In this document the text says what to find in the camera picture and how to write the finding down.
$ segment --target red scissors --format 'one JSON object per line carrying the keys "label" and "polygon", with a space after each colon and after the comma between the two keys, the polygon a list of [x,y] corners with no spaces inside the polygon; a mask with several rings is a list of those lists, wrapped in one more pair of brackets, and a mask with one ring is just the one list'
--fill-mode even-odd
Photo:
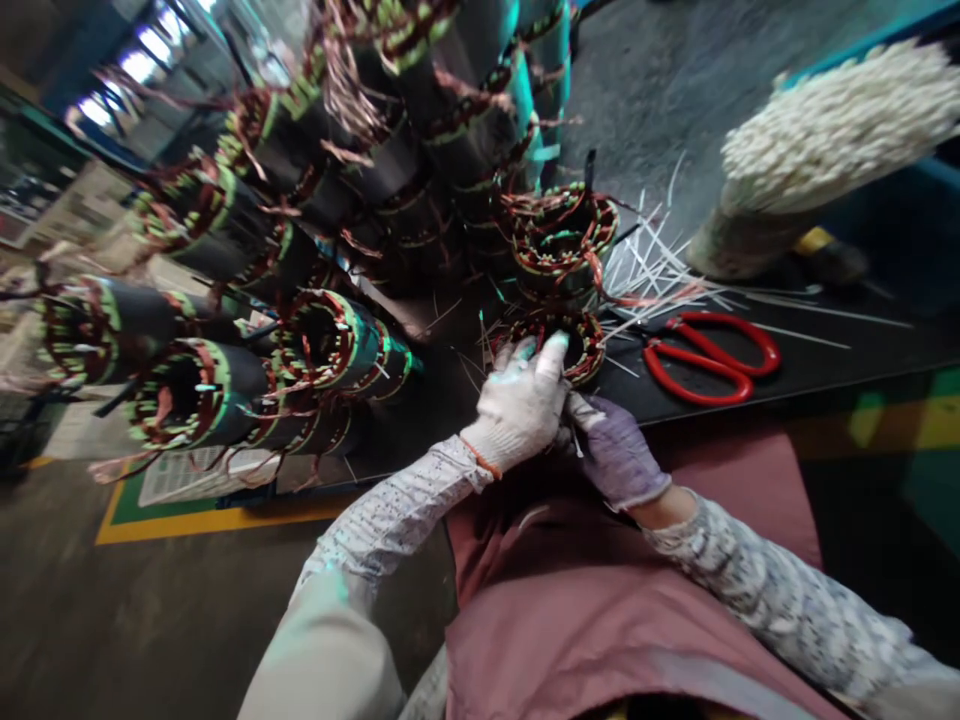
{"label": "red scissors", "polygon": [[[754,367],[737,360],[694,328],[694,325],[700,324],[723,325],[746,335],[763,351],[763,363],[759,367]],[[647,336],[647,343],[643,348],[643,359],[650,368],[650,374],[674,395],[697,405],[726,407],[746,402],[753,395],[753,378],[770,375],[780,367],[780,350],[773,339],[756,325],[734,315],[685,312],[670,318],[658,330],[644,328],[641,332]],[[683,337],[703,354],[663,342],[663,336],[671,332]],[[679,360],[688,365],[696,365],[713,375],[719,375],[736,385],[736,390],[731,395],[720,397],[691,392],[670,377],[663,363],[660,362],[660,356]]]}

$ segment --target cable tie bundle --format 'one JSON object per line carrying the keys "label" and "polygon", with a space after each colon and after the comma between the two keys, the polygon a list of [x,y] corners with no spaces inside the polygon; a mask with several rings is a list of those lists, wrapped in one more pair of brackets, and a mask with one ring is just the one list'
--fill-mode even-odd
{"label": "cable tie bundle", "polygon": [[957,135],[960,67],[939,43],[877,46],[862,61],[778,88],[727,135],[719,207],[688,261],[718,279],[765,270],[826,204],[912,165]]}

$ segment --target gloved hand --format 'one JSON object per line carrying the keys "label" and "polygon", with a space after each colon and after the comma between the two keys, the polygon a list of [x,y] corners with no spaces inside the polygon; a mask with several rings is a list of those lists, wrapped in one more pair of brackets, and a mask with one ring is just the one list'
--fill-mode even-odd
{"label": "gloved hand", "polygon": [[567,413],[586,435],[590,456],[587,477],[617,512],[644,505],[663,495],[673,482],[663,472],[633,415],[598,397],[570,393]]}
{"label": "gloved hand", "polygon": [[483,384],[477,412],[460,438],[494,477],[532,458],[557,435],[570,383],[563,379],[563,358],[570,338],[558,332],[534,355],[537,339],[508,343]]}

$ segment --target factory floor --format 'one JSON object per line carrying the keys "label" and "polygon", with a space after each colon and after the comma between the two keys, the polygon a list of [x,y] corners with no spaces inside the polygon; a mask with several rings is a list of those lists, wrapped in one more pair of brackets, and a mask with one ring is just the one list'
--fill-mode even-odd
{"label": "factory floor", "polygon": [[[644,123],[660,128],[656,132],[666,132],[668,127],[704,132],[699,118],[698,122],[692,116],[686,118],[690,122],[683,118],[674,122],[669,117],[686,85],[702,90],[714,84],[714,94],[722,90],[717,97],[726,103],[744,95],[762,97],[774,74],[800,69],[838,51],[907,8],[919,11],[934,4],[916,0],[614,3],[582,28],[570,114],[576,114],[578,103],[588,102],[609,104],[615,112],[609,127],[584,128],[586,135],[579,140],[574,128],[571,138],[586,146],[590,133],[620,133],[624,158],[643,156],[644,163],[653,163],[662,152],[664,138],[643,136]],[[636,38],[636,44],[630,53],[624,51],[619,68],[605,70],[591,60],[599,48],[616,43],[626,47],[630,38]],[[654,39],[657,52],[645,52],[644,43]],[[779,60],[761,68],[715,63],[720,57],[738,57],[748,43],[752,55],[757,47],[767,48]],[[698,53],[690,55],[691,48],[699,48]],[[609,78],[630,82],[626,69],[632,64],[647,68],[638,77],[648,86],[631,95],[621,93]],[[654,81],[651,77],[656,73],[650,68],[657,66],[664,72]],[[612,93],[642,95],[647,105],[621,107]],[[704,116],[709,111],[700,109]],[[683,112],[691,110],[684,106]],[[714,131],[722,137],[718,129]],[[684,140],[671,142],[676,147]],[[716,165],[717,157],[700,161]],[[653,174],[665,182],[669,168],[657,165]],[[910,420],[912,412],[908,409],[897,417]],[[819,512],[828,568],[885,612],[904,615],[921,641],[943,659],[960,663],[957,624],[949,602],[960,588],[956,560],[901,500],[901,487],[915,463],[891,461],[891,453],[898,453],[897,458],[913,457],[915,448],[910,443],[919,435],[909,422],[905,447],[884,432],[877,435],[878,428],[885,427],[884,417],[872,431],[859,425],[847,428],[857,437],[866,432],[880,438],[858,443],[862,452],[853,459],[827,453],[803,465]],[[835,445],[836,431],[828,423],[813,424],[805,432],[815,456]],[[937,466],[938,472],[960,476],[957,459],[950,455],[955,452],[956,433],[945,431],[948,437],[943,440],[936,430],[931,432],[924,437],[933,444],[923,449],[937,454],[938,463],[946,463]],[[323,524],[282,524],[96,546],[110,491],[93,485],[85,465],[55,462],[35,469],[24,482],[0,485],[0,716],[11,720],[234,717]],[[884,564],[891,560],[893,564]],[[456,613],[452,563],[442,530],[384,583],[376,613],[404,686],[410,688]]]}

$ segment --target worker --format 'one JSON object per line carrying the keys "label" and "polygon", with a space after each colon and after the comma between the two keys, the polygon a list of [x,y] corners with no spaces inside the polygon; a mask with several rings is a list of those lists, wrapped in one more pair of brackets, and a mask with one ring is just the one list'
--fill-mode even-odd
{"label": "worker", "polygon": [[[476,421],[318,539],[243,720],[847,717],[826,691],[872,718],[960,717],[960,673],[903,623],[674,484],[628,412],[569,392],[568,342],[557,333],[539,354],[534,338],[505,346]],[[586,438],[593,487],[503,479],[558,442],[563,415]],[[538,485],[557,497],[478,535],[472,569],[485,565],[487,581],[461,595],[446,644],[405,698],[370,619],[381,581],[448,513]],[[493,527],[482,513],[469,523]]]}

